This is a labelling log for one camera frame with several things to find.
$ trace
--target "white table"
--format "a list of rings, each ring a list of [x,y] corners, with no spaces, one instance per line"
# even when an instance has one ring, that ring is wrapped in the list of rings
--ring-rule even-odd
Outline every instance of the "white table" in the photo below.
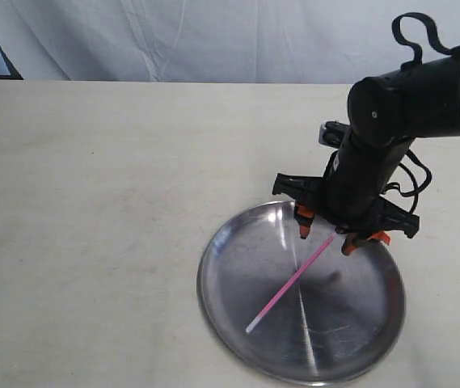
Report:
[[[323,173],[347,90],[0,82],[0,387],[286,386],[209,334],[197,265],[278,171]],[[356,388],[460,386],[460,138],[414,149],[435,179],[391,234],[406,324]]]

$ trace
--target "metal plate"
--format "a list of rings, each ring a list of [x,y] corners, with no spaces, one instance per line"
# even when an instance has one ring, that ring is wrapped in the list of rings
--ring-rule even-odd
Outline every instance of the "metal plate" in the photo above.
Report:
[[[200,262],[200,304],[213,329],[242,360],[305,385],[346,382],[372,369],[403,325],[402,280],[379,242],[345,257],[336,238],[255,330],[245,328],[333,231],[314,222],[298,236],[292,202],[240,213],[213,237]]]

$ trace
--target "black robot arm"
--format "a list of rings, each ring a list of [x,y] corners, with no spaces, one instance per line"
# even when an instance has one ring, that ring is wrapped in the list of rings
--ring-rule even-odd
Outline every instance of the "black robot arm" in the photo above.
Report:
[[[428,32],[433,49],[446,55],[422,63],[422,48],[406,40],[400,29],[404,17],[418,19]],[[323,177],[279,174],[273,194],[287,194],[296,200],[295,218],[305,238],[315,215],[325,218],[342,234],[348,234],[343,252],[382,233],[401,230],[412,238],[420,220],[413,214],[419,193],[427,187],[431,173],[409,150],[418,137],[460,136],[460,46],[444,47],[437,27],[427,15],[408,13],[392,23],[395,40],[412,48],[414,58],[399,70],[368,77],[353,85],[348,94],[350,125],[328,122],[320,142],[338,148],[332,154]],[[426,170],[426,181],[418,186],[412,173],[401,164],[404,156]],[[414,196],[409,211],[382,197],[399,186],[388,183],[401,166],[411,177]]]

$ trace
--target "black strap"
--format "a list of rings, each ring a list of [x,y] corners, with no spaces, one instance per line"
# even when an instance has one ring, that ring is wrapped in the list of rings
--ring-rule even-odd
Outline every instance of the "black strap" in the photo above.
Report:
[[[391,24],[391,31],[393,32],[393,37],[397,43],[413,49],[415,56],[413,57],[413,61],[410,63],[413,65],[419,65],[422,63],[422,47],[415,42],[407,40],[402,34],[400,21],[403,18],[412,18],[422,22],[427,29],[427,38],[431,47],[440,54],[451,55],[450,48],[446,48],[443,44],[441,44],[440,39],[438,38],[437,25],[434,23],[433,19],[425,14],[421,14],[420,12],[407,12],[406,14],[400,15],[398,18],[393,20],[393,23]]]

